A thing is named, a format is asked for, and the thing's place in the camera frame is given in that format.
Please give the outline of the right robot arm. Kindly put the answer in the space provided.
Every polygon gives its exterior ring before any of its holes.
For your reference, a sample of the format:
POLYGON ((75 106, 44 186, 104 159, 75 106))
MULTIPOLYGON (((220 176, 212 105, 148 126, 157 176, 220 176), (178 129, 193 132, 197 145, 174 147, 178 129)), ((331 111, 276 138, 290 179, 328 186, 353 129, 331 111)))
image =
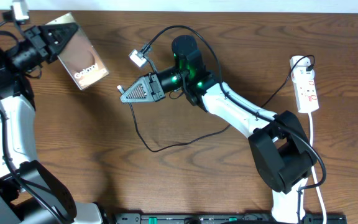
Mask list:
POLYGON ((265 110, 232 91, 206 68, 192 36, 176 37, 172 53, 174 66, 139 77, 128 89, 118 86, 120 101, 152 103, 181 90, 193 106, 225 120, 248 140, 257 172, 273 192, 273 219, 302 223, 303 192, 317 158, 298 118, 265 110))

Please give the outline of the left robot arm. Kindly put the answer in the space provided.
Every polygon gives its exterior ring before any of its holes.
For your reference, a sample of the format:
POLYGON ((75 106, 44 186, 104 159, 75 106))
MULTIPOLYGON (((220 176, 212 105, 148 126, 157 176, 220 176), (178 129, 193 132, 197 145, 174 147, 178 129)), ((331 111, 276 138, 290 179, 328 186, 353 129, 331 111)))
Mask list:
POLYGON ((0 223, 109 223, 98 203, 73 199, 35 146, 32 71, 56 61, 78 28, 33 26, 11 49, 0 48, 0 223))

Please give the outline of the Galaxy S25 Ultra smartphone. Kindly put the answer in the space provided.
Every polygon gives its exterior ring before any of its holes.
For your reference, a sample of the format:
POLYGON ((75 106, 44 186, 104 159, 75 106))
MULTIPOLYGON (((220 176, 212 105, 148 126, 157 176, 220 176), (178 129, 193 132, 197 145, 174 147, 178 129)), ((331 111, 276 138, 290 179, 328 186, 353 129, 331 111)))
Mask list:
POLYGON ((68 23, 75 23, 78 30, 58 58, 77 87, 80 90, 85 90, 109 75, 109 70, 70 12, 50 21, 48 25, 68 23))

